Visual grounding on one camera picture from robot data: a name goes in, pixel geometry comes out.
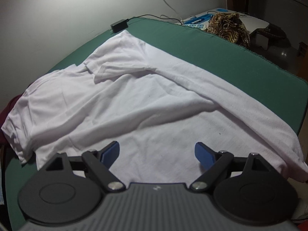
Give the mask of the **dark red garment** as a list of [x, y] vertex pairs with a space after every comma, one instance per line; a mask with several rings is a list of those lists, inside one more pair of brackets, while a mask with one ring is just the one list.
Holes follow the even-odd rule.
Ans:
[[12, 108], [15, 106], [16, 102], [19, 100], [19, 98], [22, 96], [22, 94], [17, 95], [16, 97], [12, 98], [7, 106], [1, 111], [0, 114], [0, 144], [5, 145], [8, 144], [8, 141], [6, 137], [4, 136], [3, 130], [1, 127], [3, 126], [3, 123], [5, 122], [5, 119], [7, 118], [7, 115], [10, 113]]

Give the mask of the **white t-shirt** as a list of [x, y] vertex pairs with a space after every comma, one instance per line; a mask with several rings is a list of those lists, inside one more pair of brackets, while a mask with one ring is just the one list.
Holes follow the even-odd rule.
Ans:
[[260, 154], [283, 177], [304, 182], [296, 133], [237, 87], [123, 31], [80, 65], [31, 84], [2, 131], [21, 163], [38, 168], [120, 144], [111, 172], [131, 182], [192, 183], [202, 173], [194, 146], [237, 157]]

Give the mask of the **black power adapter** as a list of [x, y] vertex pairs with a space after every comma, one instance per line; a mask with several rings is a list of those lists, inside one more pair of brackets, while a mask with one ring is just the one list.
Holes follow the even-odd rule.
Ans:
[[118, 33], [122, 30], [128, 28], [129, 19], [121, 19], [113, 24], [111, 24], [111, 29], [113, 33]]

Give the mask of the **leopard print fabric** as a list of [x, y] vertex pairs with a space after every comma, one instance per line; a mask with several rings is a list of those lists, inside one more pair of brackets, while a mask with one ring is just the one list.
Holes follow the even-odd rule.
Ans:
[[231, 43], [250, 47], [250, 36], [238, 13], [218, 13], [211, 17], [207, 33], [217, 35]]

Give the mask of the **white blue power strip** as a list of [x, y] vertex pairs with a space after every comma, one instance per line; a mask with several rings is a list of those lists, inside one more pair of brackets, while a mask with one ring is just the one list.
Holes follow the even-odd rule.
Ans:
[[200, 30], [206, 30], [209, 25], [210, 19], [213, 17], [213, 14], [205, 13], [200, 16], [194, 16], [183, 21], [183, 26], [190, 28], [197, 28]]

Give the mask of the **green table cloth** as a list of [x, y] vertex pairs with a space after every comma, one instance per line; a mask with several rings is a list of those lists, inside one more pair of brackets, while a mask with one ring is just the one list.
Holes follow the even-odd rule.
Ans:
[[[307, 83], [263, 57], [220, 37], [171, 23], [137, 18], [128, 23], [129, 33], [145, 42], [205, 69], [238, 87], [283, 119], [296, 134], [300, 133], [307, 111]], [[61, 60], [47, 73], [71, 64], [81, 64], [98, 46], [114, 34], [107, 30]], [[35, 159], [22, 167], [5, 148], [5, 200], [12, 230], [25, 219], [17, 204], [17, 193], [36, 172]]]

